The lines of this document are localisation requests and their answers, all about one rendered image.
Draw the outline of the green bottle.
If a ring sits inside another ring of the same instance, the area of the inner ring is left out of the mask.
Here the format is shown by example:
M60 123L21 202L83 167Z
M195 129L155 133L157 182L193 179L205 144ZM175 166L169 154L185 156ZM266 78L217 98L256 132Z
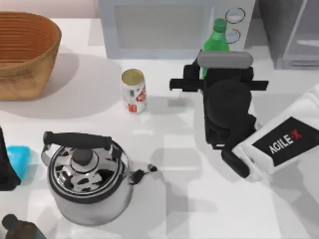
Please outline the green bottle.
M203 51L222 51L228 52L229 45L226 39L227 21L223 18L214 20L213 32L206 40L203 46Z

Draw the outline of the round microwave knob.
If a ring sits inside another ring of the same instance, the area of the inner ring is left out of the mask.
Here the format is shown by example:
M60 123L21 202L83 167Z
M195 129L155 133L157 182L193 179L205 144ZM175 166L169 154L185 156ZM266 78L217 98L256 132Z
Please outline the round microwave knob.
M230 29L226 31L226 40L228 44L234 44L239 41L241 37L240 31L237 29Z
M225 14L225 19L230 24L238 24L240 23L246 16L246 12L244 9L238 7L230 9Z

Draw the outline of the grey cabinet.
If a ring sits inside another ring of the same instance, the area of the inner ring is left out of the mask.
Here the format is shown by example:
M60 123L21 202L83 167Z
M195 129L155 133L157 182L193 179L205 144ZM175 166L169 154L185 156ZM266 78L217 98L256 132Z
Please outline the grey cabinet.
M319 0L259 0L275 69L319 70Z

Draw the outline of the red and white can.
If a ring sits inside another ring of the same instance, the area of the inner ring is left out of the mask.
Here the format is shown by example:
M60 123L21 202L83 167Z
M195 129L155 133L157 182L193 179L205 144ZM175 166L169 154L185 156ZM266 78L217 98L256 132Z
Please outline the red and white can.
M146 108L146 84L142 71L128 69L121 76L123 102L128 112L141 113Z

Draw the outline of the brown wicker basket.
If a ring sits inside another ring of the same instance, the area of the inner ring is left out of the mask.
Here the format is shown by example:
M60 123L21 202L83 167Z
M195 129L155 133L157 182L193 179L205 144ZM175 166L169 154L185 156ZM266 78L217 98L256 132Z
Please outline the brown wicker basket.
M42 15L0 11L0 101L39 97L59 50L59 26Z

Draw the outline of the light blue cup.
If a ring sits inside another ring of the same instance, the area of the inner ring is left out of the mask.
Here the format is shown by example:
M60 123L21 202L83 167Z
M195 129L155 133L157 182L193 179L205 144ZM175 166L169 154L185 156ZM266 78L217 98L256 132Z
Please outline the light blue cup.
M10 166L13 170L15 183L20 185L29 164L30 148L23 145L13 145L7 147L6 150Z

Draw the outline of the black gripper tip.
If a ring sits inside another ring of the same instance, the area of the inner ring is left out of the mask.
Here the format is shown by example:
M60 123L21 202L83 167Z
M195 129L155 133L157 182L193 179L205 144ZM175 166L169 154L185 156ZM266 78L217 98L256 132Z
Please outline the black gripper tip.
M9 161L3 131L0 127L0 191L13 191L20 184L21 179Z

